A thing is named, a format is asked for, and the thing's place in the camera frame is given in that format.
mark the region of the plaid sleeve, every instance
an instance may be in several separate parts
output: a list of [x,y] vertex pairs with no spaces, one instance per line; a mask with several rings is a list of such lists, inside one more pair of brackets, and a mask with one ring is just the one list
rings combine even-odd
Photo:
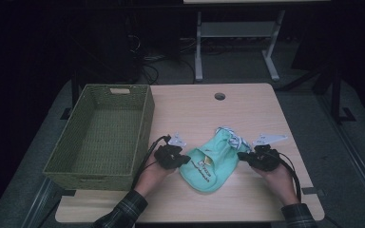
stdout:
[[282,207],[282,214],[288,228],[316,228],[316,221],[308,209],[307,204],[297,203]]
[[109,214],[97,219],[91,228],[132,227],[147,206],[147,201],[138,192],[131,190]]

